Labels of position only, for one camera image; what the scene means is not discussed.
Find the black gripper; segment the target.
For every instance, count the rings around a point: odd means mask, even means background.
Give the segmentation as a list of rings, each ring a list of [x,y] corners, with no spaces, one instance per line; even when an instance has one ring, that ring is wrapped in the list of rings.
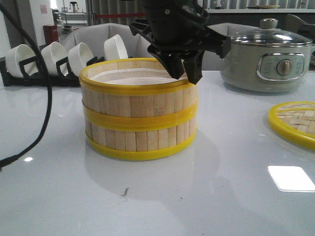
[[[230,37],[207,27],[210,15],[196,0],[144,0],[142,4],[145,18],[129,26],[131,33],[150,43],[148,52],[173,79],[178,80],[185,69],[189,82],[196,85],[202,78],[204,51],[220,58],[230,51]]]

